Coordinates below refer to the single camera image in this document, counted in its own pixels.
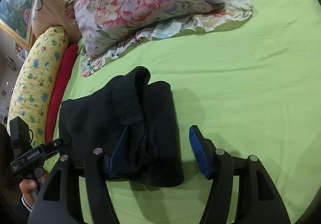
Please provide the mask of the person's left hand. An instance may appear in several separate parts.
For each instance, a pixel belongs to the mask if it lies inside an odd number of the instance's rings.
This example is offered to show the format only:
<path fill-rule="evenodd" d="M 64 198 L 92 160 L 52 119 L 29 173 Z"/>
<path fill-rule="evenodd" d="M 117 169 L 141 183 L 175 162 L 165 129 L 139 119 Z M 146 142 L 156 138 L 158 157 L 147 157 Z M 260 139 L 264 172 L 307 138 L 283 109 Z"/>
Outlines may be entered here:
<path fill-rule="evenodd" d="M 19 184 L 21 193 L 22 193 L 22 204 L 28 209 L 31 210 L 35 203 L 35 198 L 31 192 L 38 187 L 37 183 L 33 179 L 24 179 Z"/>

